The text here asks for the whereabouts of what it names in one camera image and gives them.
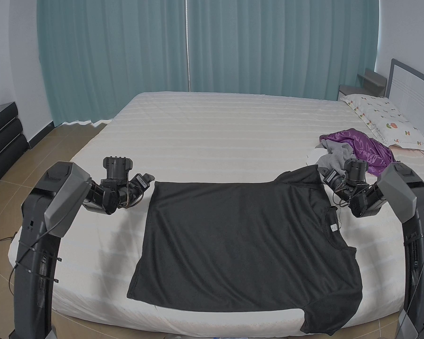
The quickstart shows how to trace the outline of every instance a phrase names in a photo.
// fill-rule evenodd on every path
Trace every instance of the mattress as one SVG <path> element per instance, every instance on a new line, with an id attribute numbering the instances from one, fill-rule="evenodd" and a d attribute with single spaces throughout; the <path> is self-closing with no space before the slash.
<path id="1" fill-rule="evenodd" d="M 171 182 L 267 182 L 305 166 L 321 134 L 355 128 L 373 137 L 341 101 L 228 93 L 142 93 L 72 161 L 99 182 L 105 156 L 126 156 L 136 173 Z M 393 149 L 424 180 L 424 153 Z M 367 174 L 369 183 L 376 178 Z M 303 335 L 301 309 L 211 313 L 157 307 L 126 298 L 141 257 L 147 209 L 140 204 L 111 216 L 83 207 L 62 239 L 53 309 L 81 319 L 199 337 Z M 331 198 L 331 190 L 326 187 Z M 357 248 L 363 299 L 345 326 L 399 310 L 405 287 L 402 228 L 388 204 L 378 215 L 355 218 L 338 210 L 341 234 Z M 11 243 L 15 261 L 17 240 Z"/>

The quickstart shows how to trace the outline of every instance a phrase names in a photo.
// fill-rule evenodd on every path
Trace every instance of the white pillow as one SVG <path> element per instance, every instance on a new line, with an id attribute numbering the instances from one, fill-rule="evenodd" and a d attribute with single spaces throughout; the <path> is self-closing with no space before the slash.
<path id="1" fill-rule="evenodd" d="M 350 94 L 342 97 L 386 146 L 424 150 L 424 135 L 385 97 Z"/>

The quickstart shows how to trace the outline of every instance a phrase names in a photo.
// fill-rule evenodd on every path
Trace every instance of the tile floor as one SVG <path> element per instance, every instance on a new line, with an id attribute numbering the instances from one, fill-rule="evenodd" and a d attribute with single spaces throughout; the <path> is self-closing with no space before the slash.
<path id="1" fill-rule="evenodd" d="M 49 133 L 32 150 L 27 151 L 0 181 L 0 238 L 11 236 L 22 222 L 20 205 L 41 175 L 57 161 L 69 161 L 82 147 L 98 134 L 105 125 L 60 126 Z M 14 328 L 13 302 L 8 290 L 11 265 L 8 262 L 9 241 L 0 242 L 0 338 L 7 338 Z M 396 314 L 370 323 L 344 328 L 336 332 L 335 339 L 394 338 Z M 52 321 L 59 339 L 163 339 L 164 333 L 153 333 L 93 323 L 58 313 Z M 327 335 L 308 336 L 311 339 L 328 338 Z"/>

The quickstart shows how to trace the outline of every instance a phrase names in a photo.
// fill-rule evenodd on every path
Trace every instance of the pile of clothes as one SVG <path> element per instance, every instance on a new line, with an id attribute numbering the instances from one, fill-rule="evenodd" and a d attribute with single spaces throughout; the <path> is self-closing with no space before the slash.
<path id="1" fill-rule="evenodd" d="M 328 153 L 317 161 L 319 167 L 334 168 L 344 174 L 344 163 L 349 158 L 367 161 L 368 172 L 379 176 L 391 163 L 396 162 L 391 150 L 363 132 L 354 128 L 319 137 L 320 144 L 316 148 L 325 148 Z"/>

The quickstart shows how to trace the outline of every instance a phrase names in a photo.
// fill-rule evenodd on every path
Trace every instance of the curtain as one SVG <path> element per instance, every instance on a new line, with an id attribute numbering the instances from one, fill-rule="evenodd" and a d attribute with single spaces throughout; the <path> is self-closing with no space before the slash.
<path id="1" fill-rule="evenodd" d="M 336 100 L 373 69 L 379 0 L 188 0 L 192 91 Z"/>
<path id="2" fill-rule="evenodd" d="M 55 125 L 113 118 L 135 95 L 188 91 L 185 0 L 37 0 Z"/>

